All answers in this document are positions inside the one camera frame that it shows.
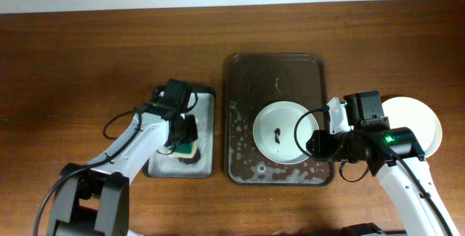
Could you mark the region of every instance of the tabletop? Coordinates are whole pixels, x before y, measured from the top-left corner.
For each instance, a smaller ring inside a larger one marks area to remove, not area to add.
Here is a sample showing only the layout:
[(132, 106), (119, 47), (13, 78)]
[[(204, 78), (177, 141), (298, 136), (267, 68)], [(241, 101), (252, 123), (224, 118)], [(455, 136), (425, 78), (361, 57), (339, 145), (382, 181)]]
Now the tabletop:
[[(144, 235), (319, 233), (402, 222), (377, 179), (326, 187), (238, 186), (223, 169), (225, 59), (306, 52), (325, 64), (328, 97), (379, 90), (419, 99), (438, 115), (430, 158), (437, 190), (465, 234), (465, 0), (364, 1), (257, 7), (0, 15), (0, 223), (28, 235), (67, 163), (110, 141), (103, 125), (177, 78), (217, 91), (214, 171), (208, 179), (149, 179), (130, 192), (130, 228)], [(129, 118), (116, 122), (123, 131)], [(348, 166), (349, 178), (364, 163)], [(89, 201), (89, 206), (97, 203)], [(45, 233), (51, 204), (44, 212)]]

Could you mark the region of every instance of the white bowl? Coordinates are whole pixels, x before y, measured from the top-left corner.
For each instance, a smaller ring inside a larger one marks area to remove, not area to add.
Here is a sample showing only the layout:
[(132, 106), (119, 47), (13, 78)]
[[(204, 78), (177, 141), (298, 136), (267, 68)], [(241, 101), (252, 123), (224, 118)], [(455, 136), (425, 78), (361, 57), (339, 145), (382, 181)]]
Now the white bowl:
[(425, 157), (433, 155), (442, 141), (442, 127), (436, 114), (423, 102), (409, 97), (395, 97), (383, 102), (384, 115), (391, 129), (408, 127), (415, 134)]
[[(254, 141), (260, 152), (268, 159), (282, 164), (296, 164), (308, 159), (294, 141), (297, 120), (308, 110), (295, 102), (274, 102), (263, 108), (254, 121)], [(279, 129), (278, 141), (276, 131)], [(310, 139), (318, 123), (308, 115), (299, 124), (297, 140), (301, 147)]]

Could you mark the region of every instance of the white plate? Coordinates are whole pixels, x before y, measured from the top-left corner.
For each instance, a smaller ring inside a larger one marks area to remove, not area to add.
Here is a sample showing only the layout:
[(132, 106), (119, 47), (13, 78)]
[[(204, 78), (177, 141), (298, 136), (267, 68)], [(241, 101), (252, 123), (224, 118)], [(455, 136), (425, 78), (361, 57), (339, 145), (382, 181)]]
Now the white plate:
[[(276, 163), (295, 164), (308, 157), (294, 141), (294, 127), (297, 120), (308, 110), (295, 102), (274, 102), (263, 108), (254, 121), (254, 141), (262, 154)], [(276, 129), (280, 130), (279, 143), (276, 142)], [(297, 130), (297, 140), (305, 148), (318, 123), (313, 115), (302, 119)]]
[(395, 97), (383, 102), (391, 129), (408, 127), (415, 134), (426, 157), (433, 155), (442, 140), (442, 127), (436, 114), (423, 102), (409, 97)]

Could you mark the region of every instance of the wooden table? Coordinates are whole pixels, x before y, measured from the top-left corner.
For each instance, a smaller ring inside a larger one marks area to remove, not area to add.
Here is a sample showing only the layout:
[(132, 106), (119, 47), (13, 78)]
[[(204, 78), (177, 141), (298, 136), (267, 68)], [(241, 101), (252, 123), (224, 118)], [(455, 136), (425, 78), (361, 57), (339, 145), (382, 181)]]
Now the wooden table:
[[(60, 169), (102, 152), (110, 144), (102, 137), (104, 123), (147, 100), (168, 78), (217, 90), (214, 173), (204, 180), (139, 175), (131, 187), (134, 231), (273, 235), (366, 222), (401, 230), (371, 176), (356, 184), (336, 176), (322, 188), (242, 187), (228, 180), (221, 156), (223, 73), (225, 58), (241, 52), (321, 57), (329, 97), (379, 90), (427, 103), (443, 127), (441, 148), (428, 160), (432, 176), (465, 234), (465, 0), (0, 16), (2, 234), (30, 234)], [(365, 168), (349, 167), (352, 177)]]

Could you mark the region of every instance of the dark stain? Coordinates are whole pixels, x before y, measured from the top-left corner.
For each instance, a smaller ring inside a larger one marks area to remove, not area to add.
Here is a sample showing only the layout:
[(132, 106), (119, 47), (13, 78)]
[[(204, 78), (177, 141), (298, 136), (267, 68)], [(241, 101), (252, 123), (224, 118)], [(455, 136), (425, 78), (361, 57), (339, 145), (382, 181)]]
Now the dark stain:
[(201, 151), (197, 148), (197, 152), (195, 152), (194, 157), (187, 159), (187, 158), (178, 158), (180, 162), (185, 164), (194, 164), (197, 163), (201, 159)]
[(279, 136), (281, 135), (281, 130), (279, 128), (276, 128), (275, 130), (275, 142), (279, 144)]

